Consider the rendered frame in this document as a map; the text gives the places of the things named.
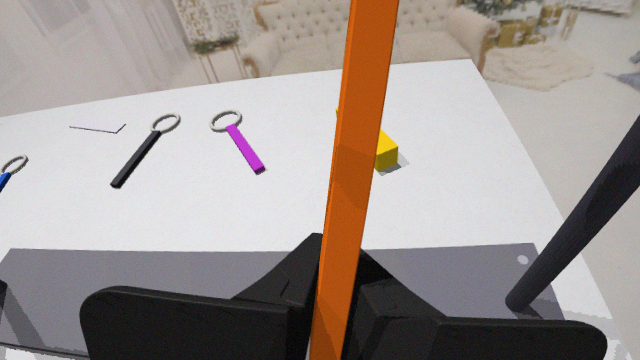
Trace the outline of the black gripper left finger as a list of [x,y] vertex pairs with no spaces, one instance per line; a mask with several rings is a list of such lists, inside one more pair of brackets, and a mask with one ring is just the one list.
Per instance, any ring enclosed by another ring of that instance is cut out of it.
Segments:
[[230,299],[112,286],[80,325],[90,360],[306,360],[323,234]]

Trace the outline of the blue bar with grey loop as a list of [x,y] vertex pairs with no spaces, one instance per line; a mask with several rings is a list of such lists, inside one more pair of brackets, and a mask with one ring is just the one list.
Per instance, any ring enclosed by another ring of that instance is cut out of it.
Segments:
[[[16,160],[21,159],[21,158],[24,158],[24,160],[22,160],[21,164],[19,164],[18,167],[16,167],[15,169],[10,170],[9,172],[3,173],[3,170],[9,164],[11,164],[11,162],[16,161]],[[0,193],[3,190],[3,187],[5,186],[5,184],[7,184],[8,180],[10,179],[10,176],[12,176],[11,174],[15,173],[20,168],[22,168],[23,165],[25,165],[26,161],[27,161],[27,155],[21,154],[21,155],[18,155],[16,157],[13,157],[11,160],[9,160],[5,164],[3,164],[3,166],[0,169]]]

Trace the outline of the black handle with white loop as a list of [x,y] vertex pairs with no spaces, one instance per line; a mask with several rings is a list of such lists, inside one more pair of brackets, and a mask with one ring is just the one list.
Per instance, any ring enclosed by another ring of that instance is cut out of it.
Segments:
[[[175,116],[176,121],[172,125],[168,126],[168,128],[164,128],[161,130],[154,129],[154,125],[158,121],[160,121],[160,119],[168,116]],[[150,130],[152,132],[149,134],[148,138],[141,144],[141,146],[135,151],[135,153],[131,156],[131,158],[124,165],[122,170],[119,171],[118,174],[115,176],[115,178],[112,180],[112,182],[110,183],[112,188],[120,189],[120,187],[124,184],[124,181],[129,177],[131,172],[138,166],[138,163],[146,155],[147,151],[152,147],[152,145],[156,142],[156,140],[162,135],[161,133],[165,133],[173,129],[178,125],[179,122],[180,122],[180,115],[175,112],[162,115],[161,117],[154,120],[150,126]]]

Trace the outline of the purple handle with grey loop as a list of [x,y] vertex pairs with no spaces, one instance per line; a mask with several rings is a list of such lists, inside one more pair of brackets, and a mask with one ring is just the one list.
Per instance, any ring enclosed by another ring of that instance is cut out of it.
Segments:
[[[226,126],[226,127],[215,127],[213,125],[213,122],[216,118],[218,118],[219,116],[226,114],[226,113],[235,113],[237,114],[237,119],[230,125]],[[246,160],[248,161],[248,163],[250,164],[251,169],[254,171],[255,174],[258,174],[262,171],[265,170],[264,165],[262,164],[262,162],[259,160],[259,158],[256,156],[256,154],[254,153],[252,147],[249,145],[249,143],[247,142],[247,140],[244,138],[243,135],[241,135],[241,133],[238,131],[238,129],[236,128],[236,125],[241,121],[241,113],[238,110],[234,110],[234,109],[227,109],[227,110],[223,110],[221,112],[216,113],[209,121],[209,126],[212,130],[215,131],[227,131],[228,134],[230,135],[230,137],[232,138],[232,140],[234,140],[234,142],[236,143],[236,145],[238,146],[238,148],[240,149],[240,151],[242,152],[242,154],[244,155],[244,157],[246,158]]]

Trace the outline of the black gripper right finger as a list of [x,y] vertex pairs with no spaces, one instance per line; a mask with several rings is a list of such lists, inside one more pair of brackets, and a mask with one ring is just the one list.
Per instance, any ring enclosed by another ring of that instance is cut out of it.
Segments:
[[361,248],[340,360],[603,360],[576,320],[445,316]]

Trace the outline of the orange handle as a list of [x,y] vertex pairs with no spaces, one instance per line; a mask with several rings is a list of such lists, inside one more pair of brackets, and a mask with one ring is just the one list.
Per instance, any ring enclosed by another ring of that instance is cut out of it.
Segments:
[[400,0],[351,0],[309,360],[340,360]]

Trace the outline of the yellow rectangular block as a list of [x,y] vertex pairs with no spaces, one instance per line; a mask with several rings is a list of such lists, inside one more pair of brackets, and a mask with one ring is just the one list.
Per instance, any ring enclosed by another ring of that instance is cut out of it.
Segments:
[[397,164],[398,145],[380,128],[380,137],[375,161],[375,169],[379,172]]

